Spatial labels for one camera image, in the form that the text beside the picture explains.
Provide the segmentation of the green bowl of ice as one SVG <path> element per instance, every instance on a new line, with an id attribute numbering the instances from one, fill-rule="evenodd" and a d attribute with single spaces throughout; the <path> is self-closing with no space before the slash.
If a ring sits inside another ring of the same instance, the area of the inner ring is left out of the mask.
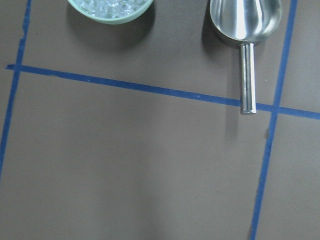
<path id="1" fill-rule="evenodd" d="M 70 0 L 75 10 L 87 18 L 107 25 L 129 23 L 143 15 L 152 0 Z"/>

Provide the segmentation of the metal ice scoop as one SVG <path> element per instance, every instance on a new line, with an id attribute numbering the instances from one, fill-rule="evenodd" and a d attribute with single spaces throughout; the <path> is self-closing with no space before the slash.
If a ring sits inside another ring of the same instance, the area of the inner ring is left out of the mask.
<path id="1" fill-rule="evenodd" d="M 282 18 L 280 0 L 210 0 L 209 16 L 218 37 L 239 49 L 241 113 L 257 113 L 255 45 L 271 36 Z"/>

